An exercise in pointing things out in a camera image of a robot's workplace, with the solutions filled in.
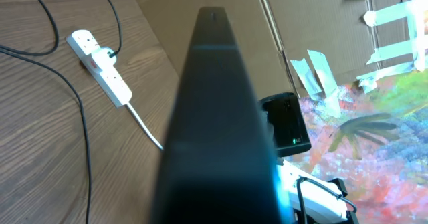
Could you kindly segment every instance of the cardboard box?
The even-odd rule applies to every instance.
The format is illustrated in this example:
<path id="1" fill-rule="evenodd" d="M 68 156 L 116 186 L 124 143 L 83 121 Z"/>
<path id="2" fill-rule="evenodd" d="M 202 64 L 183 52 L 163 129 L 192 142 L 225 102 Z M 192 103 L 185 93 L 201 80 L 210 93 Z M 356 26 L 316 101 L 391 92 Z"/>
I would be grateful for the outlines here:
<path id="1" fill-rule="evenodd" d="M 409 39 L 406 19 L 370 28 L 362 20 L 401 0 L 267 0 L 284 47 L 284 61 L 262 0 L 137 0 L 156 36 L 180 74 L 197 12 L 204 6 L 226 9 L 250 79 L 259 98 L 293 92 L 307 95 L 290 60 L 307 50 L 323 53 L 338 85 L 411 56 L 366 65 L 374 49 Z"/>

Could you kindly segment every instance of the white cable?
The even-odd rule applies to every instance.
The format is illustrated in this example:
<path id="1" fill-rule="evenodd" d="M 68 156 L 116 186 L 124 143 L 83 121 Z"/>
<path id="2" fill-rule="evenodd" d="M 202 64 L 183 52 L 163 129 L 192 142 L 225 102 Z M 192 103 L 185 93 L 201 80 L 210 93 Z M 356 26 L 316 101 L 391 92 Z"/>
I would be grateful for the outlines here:
<path id="1" fill-rule="evenodd" d="M 150 131 L 148 131 L 148 128 L 146 127 L 144 122 L 141 120 L 140 116 L 135 111 L 135 109 L 132 107 L 131 103 L 127 103 L 126 107 L 128 107 L 128 109 L 131 112 L 134 119 L 138 122 L 140 127 L 144 130 L 144 132 L 147 134 L 147 136 L 153 141 L 153 143 L 155 145 L 157 145 L 160 148 L 160 150 L 163 150 L 163 147 L 161 146 L 161 144 L 159 144 L 158 140 L 152 135 L 152 133 L 150 133 Z"/>

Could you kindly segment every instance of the wood grain surface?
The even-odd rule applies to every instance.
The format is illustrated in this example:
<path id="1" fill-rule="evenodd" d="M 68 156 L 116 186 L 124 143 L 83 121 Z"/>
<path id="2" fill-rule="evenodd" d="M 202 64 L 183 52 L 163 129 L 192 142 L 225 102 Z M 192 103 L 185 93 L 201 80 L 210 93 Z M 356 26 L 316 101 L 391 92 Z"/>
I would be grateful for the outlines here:
<path id="1" fill-rule="evenodd" d="M 91 223 L 146 223 L 161 155 L 125 107 L 115 108 L 65 38 L 77 29 L 118 47 L 107 0 L 44 0 L 58 50 L 33 59 L 61 72 L 81 96 L 93 168 Z M 116 68 L 131 104 L 160 140 L 178 76 L 135 0 L 112 0 L 124 44 Z M 0 0 L 0 44 L 41 52 L 54 33 L 37 0 Z M 0 223 L 84 223 L 85 142 L 72 91 L 51 72 L 0 53 Z"/>

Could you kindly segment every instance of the white plug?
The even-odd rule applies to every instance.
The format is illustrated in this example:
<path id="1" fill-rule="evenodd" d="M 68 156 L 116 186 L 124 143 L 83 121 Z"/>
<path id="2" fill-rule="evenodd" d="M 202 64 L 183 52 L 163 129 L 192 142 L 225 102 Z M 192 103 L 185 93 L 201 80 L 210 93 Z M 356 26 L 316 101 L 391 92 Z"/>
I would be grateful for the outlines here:
<path id="1" fill-rule="evenodd" d="M 116 107 L 129 103 L 132 92 L 122 79 L 114 64 L 117 57 L 108 47 L 100 47 L 87 30 L 77 30 L 67 37 L 67 42 L 96 79 Z"/>

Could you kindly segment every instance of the extension cord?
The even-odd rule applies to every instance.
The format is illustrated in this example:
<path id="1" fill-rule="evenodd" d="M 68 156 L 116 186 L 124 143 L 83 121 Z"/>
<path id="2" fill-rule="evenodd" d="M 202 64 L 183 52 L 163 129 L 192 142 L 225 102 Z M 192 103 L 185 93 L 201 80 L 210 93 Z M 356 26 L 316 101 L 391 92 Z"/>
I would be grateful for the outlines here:
<path id="1" fill-rule="evenodd" d="M 77 30 L 67 37 L 67 42 L 86 66 L 115 107 L 129 103 L 132 92 L 113 66 L 117 57 L 108 47 L 100 47 L 88 30 Z"/>
<path id="2" fill-rule="evenodd" d="M 308 177 L 335 193 L 342 194 L 336 184 L 322 181 L 300 170 L 287 161 L 284 161 L 283 166 L 277 166 L 277 168 L 278 174 L 282 180 L 282 188 L 288 192 L 290 204 L 296 210 L 300 211 L 300 202 L 296 186 L 296 182 L 300 177 Z M 346 211 L 348 207 L 344 201 L 338 200 L 335 196 L 309 182 L 303 182 L 301 184 L 301 190 L 306 214 L 311 216 L 317 223 L 341 223 L 347 220 Z"/>

